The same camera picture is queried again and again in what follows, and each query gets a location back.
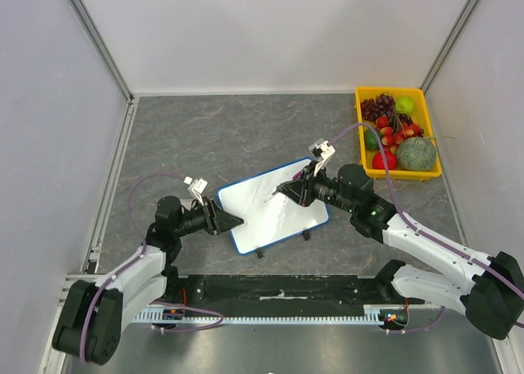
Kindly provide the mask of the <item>blue framed whiteboard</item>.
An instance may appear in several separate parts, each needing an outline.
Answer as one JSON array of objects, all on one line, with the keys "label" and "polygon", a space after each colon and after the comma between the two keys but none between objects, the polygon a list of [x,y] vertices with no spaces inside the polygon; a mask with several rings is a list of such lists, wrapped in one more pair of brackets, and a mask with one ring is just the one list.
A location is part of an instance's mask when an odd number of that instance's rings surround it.
[{"label": "blue framed whiteboard", "polygon": [[329,221],[328,208],[319,201],[301,207],[280,195],[264,203],[278,184],[292,179],[310,161],[304,157],[218,189],[223,210],[244,219],[243,225],[230,231],[238,254],[248,255]]}]

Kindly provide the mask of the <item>white marker pen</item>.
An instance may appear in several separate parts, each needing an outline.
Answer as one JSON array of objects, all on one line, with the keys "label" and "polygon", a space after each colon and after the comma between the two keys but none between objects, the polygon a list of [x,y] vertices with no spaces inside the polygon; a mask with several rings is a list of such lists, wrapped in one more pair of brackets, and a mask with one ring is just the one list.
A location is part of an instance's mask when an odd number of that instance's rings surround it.
[{"label": "white marker pen", "polygon": [[265,199],[264,199],[264,203],[267,203],[269,201],[271,201],[273,198],[277,197],[277,196],[280,196],[282,195],[281,192],[278,192],[278,191],[275,191],[275,192],[272,192],[271,194],[269,194]]}]

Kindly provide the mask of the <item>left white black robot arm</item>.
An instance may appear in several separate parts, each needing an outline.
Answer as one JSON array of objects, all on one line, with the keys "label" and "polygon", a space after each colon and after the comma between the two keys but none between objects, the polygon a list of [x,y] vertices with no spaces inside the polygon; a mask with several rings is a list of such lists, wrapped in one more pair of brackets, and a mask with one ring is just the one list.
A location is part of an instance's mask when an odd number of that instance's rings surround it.
[{"label": "left white black robot arm", "polygon": [[70,287],[52,347],[83,363],[106,364],[125,328],[144,308],[155,300],[177,299],[180,285],[168,274],[182,237],[199,231],[215,236],[243,223],[207,197],[191,209],[176,196],[161,198],[144,242],[129,259],[94,282],[78,280]]}]

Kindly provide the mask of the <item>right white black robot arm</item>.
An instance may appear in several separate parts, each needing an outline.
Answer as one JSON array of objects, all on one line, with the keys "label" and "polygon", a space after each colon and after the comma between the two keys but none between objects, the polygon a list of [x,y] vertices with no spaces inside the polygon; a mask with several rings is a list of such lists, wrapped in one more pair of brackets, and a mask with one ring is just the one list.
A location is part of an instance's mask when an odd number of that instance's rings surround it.
[{"label": "right white black robot arm", "polygon": [[394,303],[401,296],[452,309],[485,335],[505,339],[523,313],[523,272],[517,260],[473,250],[416,222],[400,207],[375,193],[373,180],[357,164],[343,165],[335,178],[306,165],[278,194],[308,207],[314,201],[344,210],[362,236],[401,250],[431,267],[426,272],[401,261],[382,269],[377,298]]}]

